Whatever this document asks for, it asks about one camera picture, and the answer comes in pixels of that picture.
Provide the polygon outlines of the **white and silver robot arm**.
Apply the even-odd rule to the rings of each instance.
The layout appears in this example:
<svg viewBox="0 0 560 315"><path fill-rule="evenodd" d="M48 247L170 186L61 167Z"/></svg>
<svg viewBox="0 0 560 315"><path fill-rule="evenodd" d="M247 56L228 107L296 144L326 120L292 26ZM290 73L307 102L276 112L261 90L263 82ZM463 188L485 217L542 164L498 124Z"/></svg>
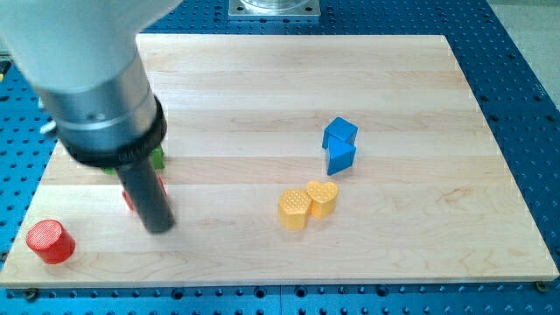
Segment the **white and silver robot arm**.
<svg viewBox="0 0 560 315"><path fill-rule="evenodd" d="M1 41L78 162L146 159L166 121L137 34L179 0L19 0L1 3Z"/></svg>

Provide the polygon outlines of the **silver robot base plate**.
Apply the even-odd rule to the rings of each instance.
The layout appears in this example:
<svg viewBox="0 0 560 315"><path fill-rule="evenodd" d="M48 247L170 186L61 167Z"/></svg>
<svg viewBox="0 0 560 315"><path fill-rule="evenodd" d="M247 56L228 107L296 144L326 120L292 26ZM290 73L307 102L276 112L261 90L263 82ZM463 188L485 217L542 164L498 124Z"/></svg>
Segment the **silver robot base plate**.
<svg viewBox="0 0 560 315"><path fill-rule="evenodd" d="M228 1L228 15L232 18L315 18L320 14L319 0Z"/></svg>

